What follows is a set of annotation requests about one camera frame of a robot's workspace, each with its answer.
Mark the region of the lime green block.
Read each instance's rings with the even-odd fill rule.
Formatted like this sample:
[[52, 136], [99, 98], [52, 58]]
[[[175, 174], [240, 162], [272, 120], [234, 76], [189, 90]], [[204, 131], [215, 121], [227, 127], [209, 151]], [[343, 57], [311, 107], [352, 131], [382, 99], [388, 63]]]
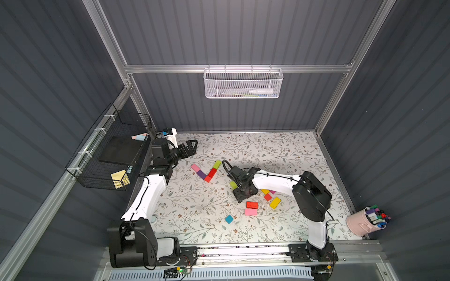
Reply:
[[238, 185], [234, 181], [231, 181], [230, 182], [230, 187], [232, 188], [232, 190], [235, 190], [235, 189], [238, 188]]
[[215, 161], [213, 168], [218, 169], [220, 166], [221, 166], [221, 160], [217, 160], [217, 161]]

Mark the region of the long red block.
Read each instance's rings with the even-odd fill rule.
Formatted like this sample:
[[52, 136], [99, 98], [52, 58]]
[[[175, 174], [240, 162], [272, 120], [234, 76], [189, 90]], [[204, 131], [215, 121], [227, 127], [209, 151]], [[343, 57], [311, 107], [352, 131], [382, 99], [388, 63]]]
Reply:
[[217, 169], [216, 168], [212, 168], [211, 171], [209, 172], [208, 176], [210, 178], [213, 178], [215, 176], [216, 172], [217, 172]]

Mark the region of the purple block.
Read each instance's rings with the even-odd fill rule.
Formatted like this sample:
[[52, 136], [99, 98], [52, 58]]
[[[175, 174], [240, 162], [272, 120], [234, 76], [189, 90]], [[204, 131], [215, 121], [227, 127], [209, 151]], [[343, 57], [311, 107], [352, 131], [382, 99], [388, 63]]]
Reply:
[[196, 174], [203, 180], [207, 177], [206, 174], [204, 174], [201, 170], [197, 171]]

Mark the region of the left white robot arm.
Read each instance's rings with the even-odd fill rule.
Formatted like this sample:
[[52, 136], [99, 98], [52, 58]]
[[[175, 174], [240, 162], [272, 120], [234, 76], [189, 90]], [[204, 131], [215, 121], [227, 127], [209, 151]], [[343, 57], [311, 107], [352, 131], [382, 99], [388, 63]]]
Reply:
[[173, 266], [184, 272], [197, 262], [197, 247], [181, 247], [176, 237], [158, 238], [151, 225], [173, 169], [180, 160], [196, 154], [196, 140], [179, 144], [176, 135], [176, 129], [166, 128], [151, 142], [151, 164], [144, 171], [139, 192], [121, 220], [112, 221], [107, 229], [113, 268]]

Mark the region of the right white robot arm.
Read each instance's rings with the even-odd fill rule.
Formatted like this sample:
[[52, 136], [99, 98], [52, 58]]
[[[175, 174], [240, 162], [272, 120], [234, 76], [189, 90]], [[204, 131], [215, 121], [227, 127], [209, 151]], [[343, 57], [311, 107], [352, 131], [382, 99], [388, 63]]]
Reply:
[[332, 195], [311, 172], [301, 175], [271, 173], [257, 167], [241, 169], [227, 160], [222, 166], [237, 188], [233, 190], [236, 200], [241, 203], [260, 190], [271, 190], [287, 194], [295, 199], [301, 214], [308, 220], [308, 241], [310, 249], [322, 250], [329, 243], [326, 215], [329, 214]]

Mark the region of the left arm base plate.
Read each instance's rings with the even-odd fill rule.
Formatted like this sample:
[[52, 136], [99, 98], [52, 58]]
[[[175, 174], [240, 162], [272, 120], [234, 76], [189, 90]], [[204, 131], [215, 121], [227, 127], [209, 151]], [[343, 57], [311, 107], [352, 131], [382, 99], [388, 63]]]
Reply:
[[193, 266], [199, 257], [198, 247], [181, 247], [174, 250], [170, 256], [159, 258], [157, 266]]

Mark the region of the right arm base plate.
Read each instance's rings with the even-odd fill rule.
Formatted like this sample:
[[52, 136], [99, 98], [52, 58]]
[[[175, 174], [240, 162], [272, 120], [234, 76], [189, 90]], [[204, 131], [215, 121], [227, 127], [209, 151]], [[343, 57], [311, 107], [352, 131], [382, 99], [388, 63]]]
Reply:
[[294, 263], [301, 262], [337, 262], [339, 257], [333, 243], [326, 242], [324, 248], [314, 247], [309, 242], [288, 245], [288, 256]]

